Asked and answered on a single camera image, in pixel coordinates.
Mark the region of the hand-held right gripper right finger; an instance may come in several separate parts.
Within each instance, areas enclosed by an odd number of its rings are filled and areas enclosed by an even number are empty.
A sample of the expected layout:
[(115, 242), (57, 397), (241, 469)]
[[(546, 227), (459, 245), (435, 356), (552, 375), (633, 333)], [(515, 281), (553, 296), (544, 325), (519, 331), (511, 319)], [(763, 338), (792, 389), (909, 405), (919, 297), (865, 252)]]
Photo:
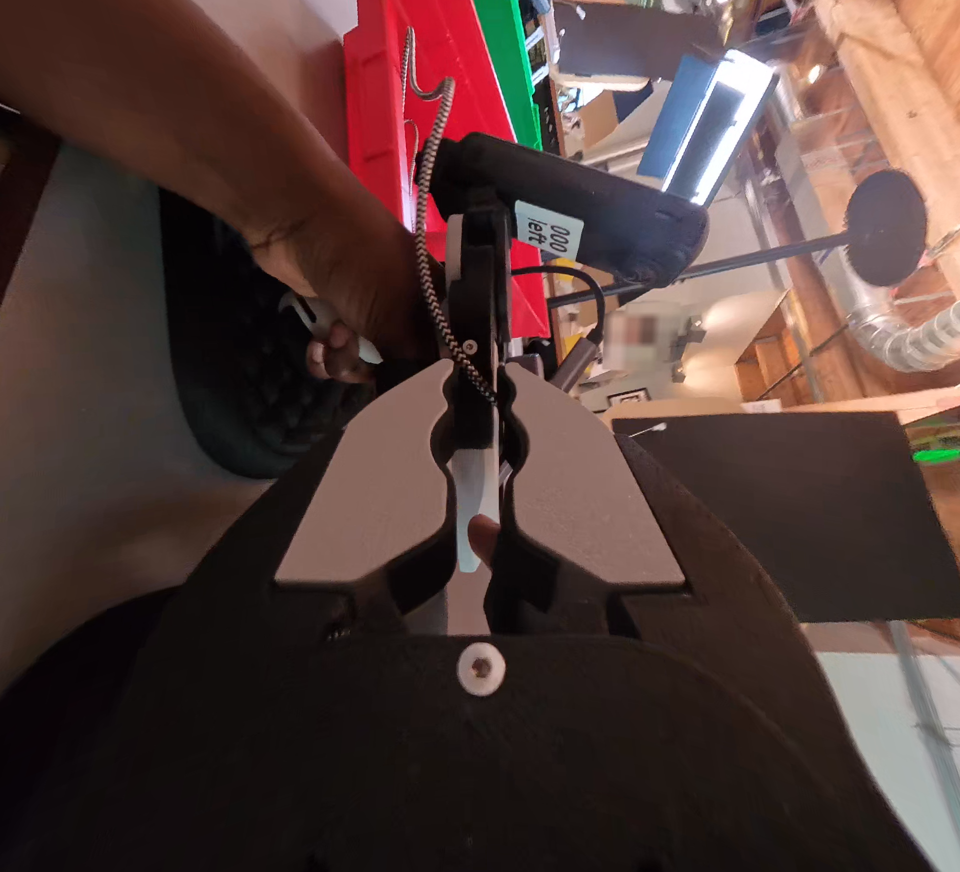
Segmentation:
[(686, 577), (614, 435), (568, 394), (516, 363), (506, 428), (515, 444), (495, 580), (554, 593), (562, 576), (612, 591), (675, 591)]

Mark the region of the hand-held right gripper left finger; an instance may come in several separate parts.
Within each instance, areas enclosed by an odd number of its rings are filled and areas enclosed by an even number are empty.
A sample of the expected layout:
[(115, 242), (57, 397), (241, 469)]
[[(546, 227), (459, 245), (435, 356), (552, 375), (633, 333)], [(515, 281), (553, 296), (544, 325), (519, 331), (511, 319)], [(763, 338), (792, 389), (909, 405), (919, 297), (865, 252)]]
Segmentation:
[(449, 488), (431, 437), (449, 409), (452, 373), (450, 360), (438, 361), (347, 425), (277, 582), (358, 583), (445, 525)]

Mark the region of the grey adapter with black cable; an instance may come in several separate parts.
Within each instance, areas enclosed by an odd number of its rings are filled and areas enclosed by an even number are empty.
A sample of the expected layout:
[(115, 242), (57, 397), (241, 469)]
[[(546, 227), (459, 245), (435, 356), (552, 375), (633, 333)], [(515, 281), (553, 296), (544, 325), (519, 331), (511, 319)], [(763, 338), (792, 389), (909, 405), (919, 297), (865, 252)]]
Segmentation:
[(578, 338), (570, 352), (565, 356), (563, 361), (558, 364), (556, 373), (550, 379), (550, 383), (564, 393), (571, 392), (588, 366), (598, 358), (600, 346), (604, 338), (606, 297), (601, 286), (587, 272), (578, 268), (565, 266), (532, 266), (514, 269), (510, 274), (513, 278), (532, 276), (534, 274), (554, 277), (568, 276), (586, 285), (586, 291), (584, 293), (570, 294), (566, 297), (572, 300), (572, 303), (580, 303), (584, 298), (593, 299), (596, 310), (596, 323), (586, 335)]

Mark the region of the red plastic bin with cables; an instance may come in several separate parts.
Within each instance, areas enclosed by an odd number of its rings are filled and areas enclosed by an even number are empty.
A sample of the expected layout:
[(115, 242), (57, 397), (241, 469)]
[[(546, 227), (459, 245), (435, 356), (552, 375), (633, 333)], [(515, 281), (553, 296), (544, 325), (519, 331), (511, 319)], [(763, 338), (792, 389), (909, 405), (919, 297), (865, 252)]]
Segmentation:
[(363, 185), (414, 230), (416, 187), (410, 168), (439, 103), (402, 87), (406, 34), (414, 30), (417, 81), (431, 90), (455, 82), (444, 136), (472, 133), (517, 141), (474, 0), (356, 0), (357, 25), (343, 38), (348, 163)]

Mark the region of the person's left forearm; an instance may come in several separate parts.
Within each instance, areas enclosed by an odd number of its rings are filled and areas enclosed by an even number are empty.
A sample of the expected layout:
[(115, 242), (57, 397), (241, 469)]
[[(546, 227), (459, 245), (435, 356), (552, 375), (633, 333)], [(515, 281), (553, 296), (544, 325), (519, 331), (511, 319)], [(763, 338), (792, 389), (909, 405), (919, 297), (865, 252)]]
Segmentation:
[(400, 223), (191, 0), (2, 0), (2, 102), (225, 220), (331, 293), (412, 254)]

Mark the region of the person's left hand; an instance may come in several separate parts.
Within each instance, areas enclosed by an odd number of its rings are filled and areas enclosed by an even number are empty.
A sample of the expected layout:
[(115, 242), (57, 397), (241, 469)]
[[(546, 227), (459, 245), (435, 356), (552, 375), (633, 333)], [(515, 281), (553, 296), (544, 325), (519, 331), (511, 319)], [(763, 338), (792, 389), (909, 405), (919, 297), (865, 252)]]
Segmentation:
[(265, 272), (333, 309), (326, 337), (313, 340), (306, 353), (313, 376), (371, 382), (361, 338), (384, 363), (436, 359), (414, 240), (377, 201), (318, 201), (285, 217), (246, 223), (241, 231)]

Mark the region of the blue light panel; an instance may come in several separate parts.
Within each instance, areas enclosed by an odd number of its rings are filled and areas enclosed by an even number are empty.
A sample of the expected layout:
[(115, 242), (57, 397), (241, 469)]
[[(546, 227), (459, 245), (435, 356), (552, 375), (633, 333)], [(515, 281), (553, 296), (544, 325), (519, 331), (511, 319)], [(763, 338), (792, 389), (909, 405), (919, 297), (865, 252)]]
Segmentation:
[(738, 50), (684, 56), (637, 174), (664, 193), (708, 207), (774, 95), (777, 70)]

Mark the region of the black board with wooden rim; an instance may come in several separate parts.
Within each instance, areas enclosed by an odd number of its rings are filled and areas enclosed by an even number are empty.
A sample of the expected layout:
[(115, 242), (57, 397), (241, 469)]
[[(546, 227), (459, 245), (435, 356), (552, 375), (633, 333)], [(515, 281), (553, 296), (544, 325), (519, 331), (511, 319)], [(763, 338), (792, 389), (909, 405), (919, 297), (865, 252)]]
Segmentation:
[(702, 15), (646, 9), (620, 0), (552, 0), (559, 86), (639, 90), (676, 79), (684, 59), (712, 63), (725, 53), (715, 25)]

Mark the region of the black textured cushion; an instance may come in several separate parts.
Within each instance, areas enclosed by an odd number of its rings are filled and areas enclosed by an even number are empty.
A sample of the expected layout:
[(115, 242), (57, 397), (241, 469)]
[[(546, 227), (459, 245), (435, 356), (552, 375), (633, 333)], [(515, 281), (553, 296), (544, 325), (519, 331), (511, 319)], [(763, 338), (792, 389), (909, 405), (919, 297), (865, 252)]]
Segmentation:
[(274, 480), (374, 399), (366, 384), (309, 374), (309, 333), (286, 288), (238, 232), (165, 189), (159, 218), (170, 355), (178, 399), (218, 466)]

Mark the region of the black flat panel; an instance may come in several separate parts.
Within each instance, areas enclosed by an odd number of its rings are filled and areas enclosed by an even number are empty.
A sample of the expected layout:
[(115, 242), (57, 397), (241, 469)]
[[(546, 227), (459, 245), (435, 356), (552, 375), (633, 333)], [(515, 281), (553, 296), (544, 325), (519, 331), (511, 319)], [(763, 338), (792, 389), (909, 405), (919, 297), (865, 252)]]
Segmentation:
[(954, 620), (959, 577), (892, 413), (615, 419), (734, 533), (807, 623)]

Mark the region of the green plastic bin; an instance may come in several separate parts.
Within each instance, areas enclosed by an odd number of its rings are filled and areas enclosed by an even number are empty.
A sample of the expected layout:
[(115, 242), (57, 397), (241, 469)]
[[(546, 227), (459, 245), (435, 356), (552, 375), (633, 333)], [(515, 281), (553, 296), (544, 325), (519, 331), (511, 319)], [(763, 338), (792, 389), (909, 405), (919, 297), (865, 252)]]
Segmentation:
[(532, 82), (520, 0), (473, 0), (516, 142), (541, 151), (540, 109)]

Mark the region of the black round base stand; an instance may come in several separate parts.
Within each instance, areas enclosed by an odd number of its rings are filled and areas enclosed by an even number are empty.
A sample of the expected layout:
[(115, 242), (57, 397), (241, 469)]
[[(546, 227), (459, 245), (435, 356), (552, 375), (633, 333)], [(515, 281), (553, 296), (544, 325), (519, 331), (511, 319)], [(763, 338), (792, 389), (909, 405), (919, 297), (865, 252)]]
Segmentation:
[(926, 202), (916, 183), (901, 170), (885, 169), (858, 184), (846, 206), (843, 232), (691, 266), (678, 282), (841, 250), (858, 278), (891, 287), (917, 270), (928, 229)]

